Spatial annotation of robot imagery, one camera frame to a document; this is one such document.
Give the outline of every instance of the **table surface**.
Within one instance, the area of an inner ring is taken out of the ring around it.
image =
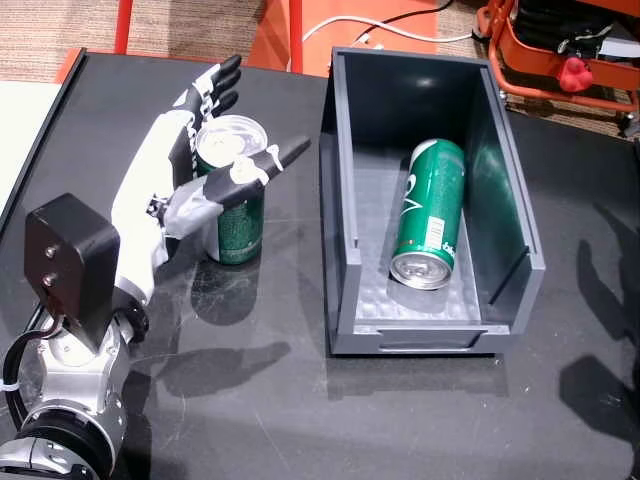
[[[25,212],[70,191],[107,215],[151,122],[204,68],[88,56],[0,241],[3,347],[34,304],[21,273]],[[193,237],[160,270],[114,478],[625,478],[640,440],[625,397],[635,358],[625,322],[640,285],[630,144],[511,117],[547,274],[507,354],[334,358],[318,186],[325,86],[243,71],[233,113],[272,142],[307,133],[314,145],[269,185],[257,261],[218,266]],[[32,352],[25,365],[37,372]]]

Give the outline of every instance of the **robotic hand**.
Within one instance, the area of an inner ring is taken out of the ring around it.
[[[5,357],[3,390],[18,432],[0,446],[0,479],[110,476],[126,431],[128,344],[144,339],[144,307],[168,245],[259,194],[309,146],[296,138],[193,179],[196,134],[236,102],[236,92],[224,92],[239,80],[239,64],[236,56],[214,65],[155,120],[111,222],[70,194],[27,216],[25,276],[40,305]],[[27,410],[18,369],[33,339],[44,379]]]

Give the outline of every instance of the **storage bin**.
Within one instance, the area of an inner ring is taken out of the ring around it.
[[[452,280],[389,275],[409,156],[465,152]],[[487,62],[334,49],[320,135],[327,328],[334,354],[489,354],[523,334],[544,274],[529,195]]]

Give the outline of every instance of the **soda can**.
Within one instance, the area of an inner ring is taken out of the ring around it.
[[[448,140],[426,140],[411,154],[391,275],[420,290],[451,278],[464,194],[464,154]]]
[[[202,125],[196,136],[197,176],[267,148],[267,133],[251,118],[223,115]],[[262,246],[264,194],[220,215],[205,232],[204,249],[214,260],[237,265],[255,257]]]

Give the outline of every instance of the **red knob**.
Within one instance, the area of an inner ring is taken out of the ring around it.
[[[593,84],[589,65],[577,57],[567,58],[556,78],[560,88],[569,93],[581,92]]]

